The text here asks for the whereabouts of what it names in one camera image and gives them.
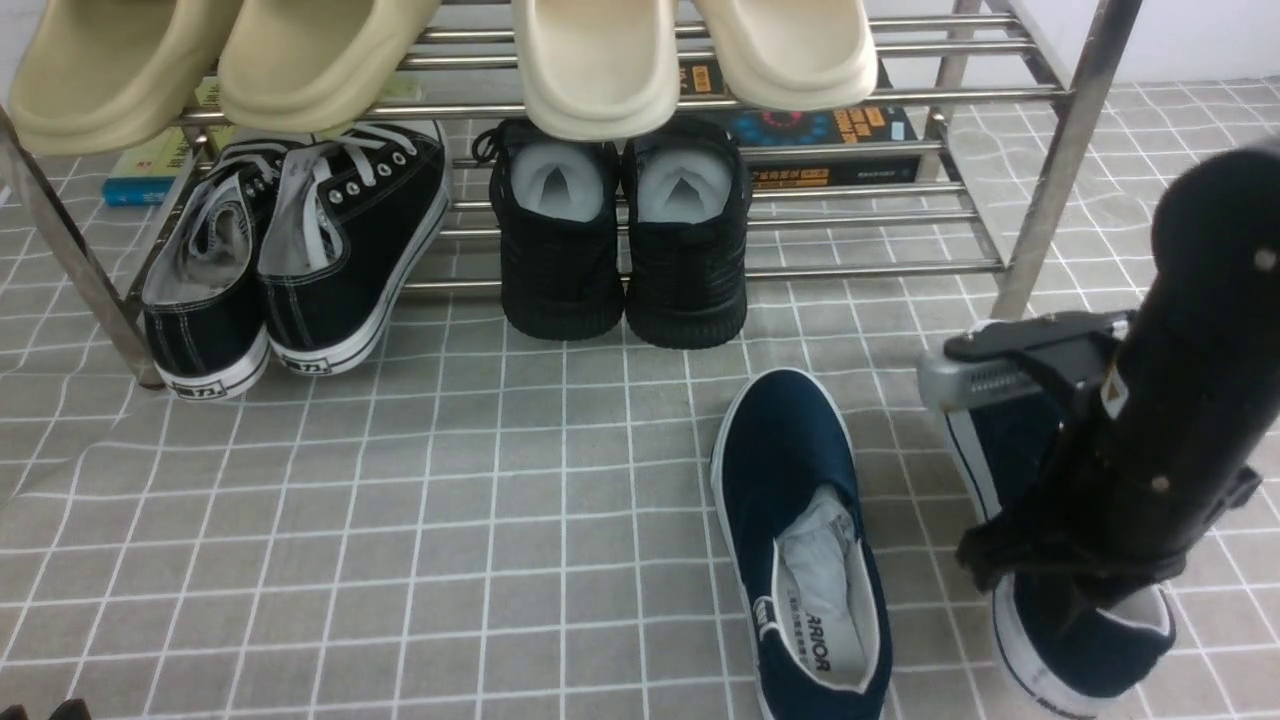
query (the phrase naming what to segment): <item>white wall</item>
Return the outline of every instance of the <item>white wall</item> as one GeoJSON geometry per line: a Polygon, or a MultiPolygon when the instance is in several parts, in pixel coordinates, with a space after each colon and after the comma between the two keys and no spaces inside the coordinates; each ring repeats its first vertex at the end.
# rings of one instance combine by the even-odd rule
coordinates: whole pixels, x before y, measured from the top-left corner
{"type": "MultiPolygon", "coordinates": [[[[873,15],[941,14],[951,0],[865,0],[873,15]]],[[[1073,65],[1096,0],[1025,0],[1053,51],[1073,65]]],[[[35,27],[44,0],[0,0],[0,99],[35,27]]],[[[506,9],[467,10],[506,14],[506,9]]],[[[1147,0],[1120,70],[1121,81],[1230,79],[1280,74],[1280,0],[1147,0]]],[[[904,60],[891,68],[899,86],[933,79],[937,63],[904,60]]],[[[979,58],[975,85],[1028,82],[1020,63],[979,58]]]]}

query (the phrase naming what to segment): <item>shoe heel label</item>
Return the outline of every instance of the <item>shoe heel label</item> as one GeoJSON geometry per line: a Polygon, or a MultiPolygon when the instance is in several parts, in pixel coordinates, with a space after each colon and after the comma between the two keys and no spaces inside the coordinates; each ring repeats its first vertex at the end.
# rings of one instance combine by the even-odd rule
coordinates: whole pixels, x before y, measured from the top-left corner
{"type": "Polygon", "coordinates": [[[332,375],[333,366],[329,361],[321,357],[320,360],[291,360],[288,357],[282,359],[284,366],[293,370],[294,373],[302,375],[332,375]]]}
{"type": "Polygon", "coordinates": [[[220,380],[201,386],[172,383],[169,387],[173,388],[174,395],[183,400],[218,400],[227,397],[227,387],[220,380]]]}

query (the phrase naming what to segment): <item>slipper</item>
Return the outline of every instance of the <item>slipper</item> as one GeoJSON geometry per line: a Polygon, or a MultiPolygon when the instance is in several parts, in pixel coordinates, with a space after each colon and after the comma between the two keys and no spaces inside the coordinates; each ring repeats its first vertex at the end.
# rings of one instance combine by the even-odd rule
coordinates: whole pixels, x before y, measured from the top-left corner
{"type": "Polygon", "coordinates": [[[662,127],[680,101],[673,0],[515,0],[525,110],[543,132],[602,142],[662,127]]]}
{"type": "Polygon", "coordinates": [[[440,0],[246,0],[218,78],[227,118],[324,132],[376,100],[440,0]]]}
{"type": "Polygon", "coordinates": [[[38,155],[123,150],[160,133],[212,67],[241,0],[49,0],[9,91],[38,155]]]}
{"type": "Polygon", "coordinates": [[[695,0],[740,100],[777,110],[856,105],[876,90],[861,0],[695,0]]]}

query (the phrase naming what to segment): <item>white rubber sole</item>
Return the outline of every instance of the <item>white rubber sole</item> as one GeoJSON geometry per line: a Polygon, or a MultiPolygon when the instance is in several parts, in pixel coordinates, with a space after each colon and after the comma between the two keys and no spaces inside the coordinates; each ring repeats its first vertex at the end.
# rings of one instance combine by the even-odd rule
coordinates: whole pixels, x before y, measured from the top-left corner
{"type": "MultiPolygon", "coordinates": [[[[1000,496],[973,419],[968,413],[938,415],[947,450],[965,478],[978,518],[995,518],[1000,512],[1000,496]]],[[[1000,655],[1005,676],[1044,710],[1069,720],[1085,720],[1111,702],[1075,692],[1044,665],[1018,616],[1012,577],[1001,579],[991,593],[991,628],[992,647],[1000,655]]]]}
{"type": "Polygon", "coordinates": [[[193,402],[229,400],[243,395],[262,377],[271,357],[270,347],[266,325],[262,325],[248,352],[227,369],[198,378],[174,375],[163,368],[156,369],[160,372],[164,384],[169,386],[169,389],[183,400],[193,402]]]}
{"type": "MultiPolygon", "coordinates": [[[[723,510],[724,509],[724,489],[723,489],[723,484],[724,484],[724,457],[723,457],[724,442],[728,439],[728,430],[730,430],[730,427],[733,424],[733,415],[737,414],[737,406],[742,404],[742,398],[746,397],[748,391],[750,391],[755,386],[755,383],[760,382],[762,378],[768,377],[771,373],[778,373],[778,372],[799,373],[799,374],[809,378],[813,382],[813,384],[817,386],[818,389],[822,391],[822,395],[827,398],[827,402],[831,405],[832,411],[836,413],[836,418],[840,420],[840,429],[845,433],[845,445],[849,447],[850,455],[852,455],[852,452],[854,452],[854,443],[852,443],[852,439],[850,439],[850,437],[849,437],[849,427],[845,425],[845,418],[844,418],[844,415],[840,414],[840,406],[836,405],[836,398],[833,398],[831,396],[831,393],[827,392],[827,388],[823,387],[820,382],[818,382],[818,378],[813,377],[810,373],[806,373],[806,372],[800,370],[797,368],[780,368],[780,369],[769,370],[768,373],[758,375],[758,377],[753,378],[751,382],[746,383],[746,387],[744,387],[741,391],[739,391],[737,396],[733,397],[733,401],[730,402],[728,410],[724,413],[724,420],[721,421],[719,432],[716,434],[716,446],[712,448],[712,477],[710,477],[710,484],[712,484],[712,497],[716,501],[716,516],[719,519],[721,533],[724,536],[724,547],[728,548],[728,559],[733,564],[733,577],[737,579],[739,598],[741,600],[742,607],[745,609],[746,612],[750,612],[750,610],[751,610],[751,601],[750,601],[749,597],[746,597],[746,585],[742,584],[742,579],[741,579],[742,578],[742,573],[739,570],[739,566],[737,566],[737,552],[735,552],[735,550],[733,550],[733,533],[732,533],[732,530],[730,530],[728,518],[724,515],[724,510],[723,510]]],[[[763,715],[764,720],[776,720],[776,717],[773,716],[773,712],[769,710],[769,703],[765,702],[765,700],[764,700],[764,689],[760,687],[760,676],[759,676],[759,674],[760,674],[760,659],[758,657],[758,653],[756,653],[756,650],[755,650],[755,642],[756,642],[756,638],[754,637],[754,633],[753,633],[753,637],[750,638],[749,644],[751,647],[751,666],[755,667],[755,674],[756,674],[756,676],[755,676],[755,697],[756,697],[756,700],[760,703],[760,715],[763,715]]]]}
{"type": "MultiPolygon", "coordinates": [[[[440,142],[444,145],[447,141],[440,138],[440,142]]],[[[378,341],[387,332],[387,324],[390,320],[396,297],[399,296],[413,266],[417,265],[422,255],[431,247],[431,241],[435,240],[435,236],[440,232],[440,227],[444,224],[444,215],[449,209],[449,197],[453,191],[452,160],[448,151],[444,154],[444,163],[440,193],[431,201],[431,208],[413,232],[404,255],[401,256],[399,263],[392,270],[390,278],[388,278],[387,284],[383,287],[383,293],[378,299],[378,306],[374,307],[374,311],[346,340],[320,350],[293,350],[275,342],[273,338],[271,350],[280,357],[285,368],[300,375],[337,375],[351,370],[369,359],[378,341]]]]}
{"type": "Polygon", "coordinates": [[[846,77],[817,87],[787,86],[755,69],[740,45],[748,38],[710,13],[704,13],[707,27],[716,45],[721,72],[730,91],[739,100],[774,110],[813,111],[858,105],[876,91],[879,81],[876,44],[865,26],[858,61],[846,77]]]}

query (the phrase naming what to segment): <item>white shoe sole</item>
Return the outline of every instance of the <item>white shoe sole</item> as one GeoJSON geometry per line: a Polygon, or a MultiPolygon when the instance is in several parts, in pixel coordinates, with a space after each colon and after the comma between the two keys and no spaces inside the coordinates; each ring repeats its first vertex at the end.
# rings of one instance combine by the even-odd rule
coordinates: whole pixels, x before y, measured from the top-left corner
{"type": "Polygon", "coordinates": [[[392,270],[374,311],[346,340],[320,350],[293,350],[275,342],[273,338],[271,350],[280,357],[285,368],[300,375],[337,375],[351,370],[369,359],[378,341],[387,332],[387,324],[390,320],[396,299],[408,281],[410,273],[431,247],[431,241],[435,240],[435,236],[440,232],[440,227],[444,224],[444,215],[449,209],[449,196],[453,190],[453,170],[448,151],[444,154],[444,163],[440,192],[431,201],[431,208],[422,218],[422,222],[419,223],[417,231],[415,231],[412,240],[410,240],[408,246],[404,249],[404,254],[392,270]]]}
{"type": "MultiPolygon", "coordinates": [[[[740,569],[737,566],[737,552],[733,550],[733,533],[732,533],[732,530],[728,527],[728,518],[724,515],[724,487],[723,487],[724,486],[724,456],[723,456],[724,442],[728,439],[728,430],[730,430],[730,427],[733,424],[733,416],[737,414],[737,406],[742,404],[742,398],[746,397],[746,393],[753,387],[755,387],[755,383],[760,382],[762,378],[768,377],[771,373],[778,373],[778,372],[794,372],[794,373],[799,373],[799,374],[809,378],[813,382],[813,384],[817,386],[818,389],[822,391],[823,397],[827,398],[827,402],[831,405],[832,411],[836,414],[836,418],[840,420],[840,429],[845,433],[845,445],[849,447],[850,455],[852,455],[852,452],[854,452],[854,443],[852,443],[852,441],[849,437],[849,427],[845,425],[845,418],[844,418],[844,415],[840,414],[840,406],[836,405],[836,398],[833,398],[831,396],[831,393],[827,392],[827,388],[823,387],[820,382],[818,382],[818,378],[813,377],[810,373],[806,373],[804,370],[800,370],[800,369],[796,369],[796,368],[780,368],[780,369],[769,370],[768,373],[764,373],[762,375],[758,375],[758,377],[753,378],[751,382],[746,383],[746,387],[744,387],[741,391],[739,391],[737,396],[733,398],[733,402],[730,404],[728,410],[724,413],[724,420],[721,423],[719,432],[716,434],[716,446],[712,448],[712,477],[710,477],[710,484],[712,484],[712,497],[716,501],[716,516],[719,519],[721,533],[724,536],[724,547],[728,548],[728,559],[733,564],[733,578],[737,580],[739,598],[742,601],[742,607],[744,607],[744,610],[746,612],[751,611],[751,600],[749,597],[746,597],[746,585],[742,584],[742,573],[740,571],[740,569]]],[[[756,673],[756,678],[755,678],[755,697],[756,697],[756,700],[760,703],[760,715],[763,715],[763,720],[776,720],[776,717],[773,716],[773,712],[769,710],[769,703],[765,702],[765,700],[764,700],[764,691],[760,687],[760,678],[759,678],[760,659],[756,655],[755,642],[756,642],[756,639],[754,637],[754,628],[753,628],[753,637],[749,638],[748,643],[751,647],[751,667],[754,667],[755,673],[756,673]]]]}
{"type": "Polygon", "coordinates": [[[210,400],[229,400],[243,395],[266,372],[266,364],[270,357],[271,352],[266,325],[262,325],[257,332],[257,337],[253,338],[253,345],[250,346],[248,352],[223,370],[198,378],[188,378],[174,375],[163,368],[156,369],[160,372],[164,384],[169,386],[169,389],[174,395],[183,400],[205,402],[210,400]]]}

